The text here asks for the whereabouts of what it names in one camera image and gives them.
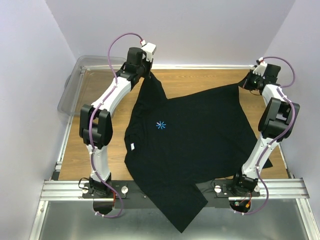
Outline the clear plastic bin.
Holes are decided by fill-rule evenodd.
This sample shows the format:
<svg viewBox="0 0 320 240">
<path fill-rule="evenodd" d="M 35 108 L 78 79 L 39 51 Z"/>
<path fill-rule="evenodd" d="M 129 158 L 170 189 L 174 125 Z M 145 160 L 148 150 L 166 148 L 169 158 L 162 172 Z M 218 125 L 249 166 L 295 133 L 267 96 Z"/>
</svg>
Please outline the clear plastic bin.
<svg viewBox="0 0 320 240">
<path fill-rule="evenodd" d="M 65 83 L 58 111 L 69 116 L 79 116 L 81 107 L 96 101 L 111 85 L 113 78 L 106 56 L 79 57 Z"/>
</svg>

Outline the black t shirt blue logo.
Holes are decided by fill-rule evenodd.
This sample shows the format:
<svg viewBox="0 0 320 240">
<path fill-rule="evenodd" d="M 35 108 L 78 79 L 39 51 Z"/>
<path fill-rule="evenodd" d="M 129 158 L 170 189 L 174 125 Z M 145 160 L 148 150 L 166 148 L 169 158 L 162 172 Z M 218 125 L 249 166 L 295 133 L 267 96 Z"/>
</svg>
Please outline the black t shirt blue logo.
<svg viewBox="0 0 320 240">
<path fill-rule="evenodd" d="M 234 175 L 257 138 L 237 84 L 167 98 L 151 74 L 142 82 L 124 142 L 133 180 L 183 232 L 208 203 L 198 184 Z"/>
</svg>

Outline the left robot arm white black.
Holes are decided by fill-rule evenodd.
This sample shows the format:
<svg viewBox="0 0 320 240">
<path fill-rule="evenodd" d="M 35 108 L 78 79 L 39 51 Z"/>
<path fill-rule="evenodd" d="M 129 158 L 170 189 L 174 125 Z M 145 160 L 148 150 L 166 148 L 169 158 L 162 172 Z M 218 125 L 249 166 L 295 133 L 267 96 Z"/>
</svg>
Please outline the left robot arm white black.
<svg viewBox="0 0 320 240">
<path fill-rule="evenodd" d="M 153 43 L 129 48 L 124 64 L 112 71 L 113 80 L 107 90 L 80 109 L 79 136 L 89 152 L 91 166 L 88 183 L 81 188 L 86 198 L 107 198 L 114 193 L 107 160 L 107 148 L 113 136 L 112 115 L 140 78 L 150 75 L 156 49 Z"/>
</svg>

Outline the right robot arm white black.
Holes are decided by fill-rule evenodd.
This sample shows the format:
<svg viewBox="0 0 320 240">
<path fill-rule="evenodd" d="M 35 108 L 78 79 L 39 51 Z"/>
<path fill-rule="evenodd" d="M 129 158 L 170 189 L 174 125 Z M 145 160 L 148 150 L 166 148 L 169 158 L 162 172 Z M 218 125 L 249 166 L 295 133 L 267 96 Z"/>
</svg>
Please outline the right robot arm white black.
<svg viewBox="0 0 320 240">
<path fill-rule="evenodd" d="M 280 66 L 268 64 L 261 58 L 241 82 L 242 88 L 259 91 L 266 108 L 258 124 L 259 138 L 230 183 L 230 191 L 235 196 L 245 196 L 255 190 L 270 154 L 293 130 L 300 105 L 289 100 L 277 84 L 280 70 Z"/>
</svg>

